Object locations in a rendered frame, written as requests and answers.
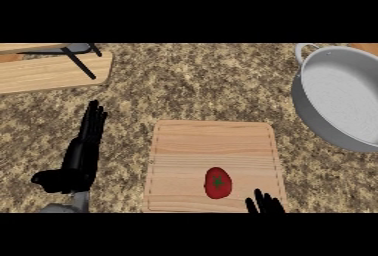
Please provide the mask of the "grey metal pot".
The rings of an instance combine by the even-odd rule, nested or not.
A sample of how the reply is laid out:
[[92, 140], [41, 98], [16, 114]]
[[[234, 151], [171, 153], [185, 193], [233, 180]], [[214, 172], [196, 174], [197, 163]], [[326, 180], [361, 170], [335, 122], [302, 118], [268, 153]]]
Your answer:
[[304, 124], [332, 145], [378, 152], [378, 56], [345, 46], [298, 43], [292, 103]]

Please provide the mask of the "orange wooden object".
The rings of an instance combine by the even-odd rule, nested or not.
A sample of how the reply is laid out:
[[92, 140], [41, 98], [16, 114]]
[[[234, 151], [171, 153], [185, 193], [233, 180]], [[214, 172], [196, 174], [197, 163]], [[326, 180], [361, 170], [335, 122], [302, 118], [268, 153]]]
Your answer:
[[348, 46], [378, 56], [378, 43], [349, 43]]

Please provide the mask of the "red tomato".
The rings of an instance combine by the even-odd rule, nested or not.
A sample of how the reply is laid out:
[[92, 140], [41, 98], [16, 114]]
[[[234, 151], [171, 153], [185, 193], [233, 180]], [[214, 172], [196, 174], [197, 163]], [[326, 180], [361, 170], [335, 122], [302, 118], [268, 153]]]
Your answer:
[[221, 199], [231, 192], [231, 178], [219, 167], [212, 167], [205, 173], [205, 194], [211, 199]]

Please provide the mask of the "pale wooden board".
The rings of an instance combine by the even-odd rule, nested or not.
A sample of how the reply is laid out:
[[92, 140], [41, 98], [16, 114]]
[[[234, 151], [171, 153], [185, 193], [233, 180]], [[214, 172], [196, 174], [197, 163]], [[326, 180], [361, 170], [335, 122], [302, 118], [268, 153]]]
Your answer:
[[0, 94], [61, 89], [104, 83], [113, 55], [100, 52], [92, 43], [81, 58], [70, 43], [0, 43], [0, 55], [60, 49], [63, 56], [0, 63]]

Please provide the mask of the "wooden cutting board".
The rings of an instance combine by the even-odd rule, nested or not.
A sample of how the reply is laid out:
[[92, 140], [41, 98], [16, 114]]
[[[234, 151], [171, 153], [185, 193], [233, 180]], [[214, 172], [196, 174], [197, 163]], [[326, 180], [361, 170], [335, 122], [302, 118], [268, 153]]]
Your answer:
[[[205, 194], [206, 171], [230, 176], [228, 196]], [[253, 191], [286, 200], [271, 126], [262, 122], [160, 120], [154, 124], [141, 211], [243, 213]]]

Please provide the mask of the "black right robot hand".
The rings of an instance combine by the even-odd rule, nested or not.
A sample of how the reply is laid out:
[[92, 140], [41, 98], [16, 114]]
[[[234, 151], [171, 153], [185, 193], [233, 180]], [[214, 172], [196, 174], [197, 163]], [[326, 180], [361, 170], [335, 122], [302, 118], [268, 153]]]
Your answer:
[[250, 214], [283, 214], [284, 209], [279, 200], [262, 193], [259, 189], [253, 190], [253, 199], [245, 199], [246, 210]]

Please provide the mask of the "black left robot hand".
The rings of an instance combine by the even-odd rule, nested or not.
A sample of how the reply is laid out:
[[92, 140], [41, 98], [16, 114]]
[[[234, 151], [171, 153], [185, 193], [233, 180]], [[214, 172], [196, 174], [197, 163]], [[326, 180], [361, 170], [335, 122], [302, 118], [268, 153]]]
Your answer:
[[39, 171], [30, 178], [30, 182], [38, 184], [47, 193], [69, 194], [90, 190], [95, 179], [106, 116], [98, 101], [90, 101], [79, 132], [67, 145], [60, 168]]

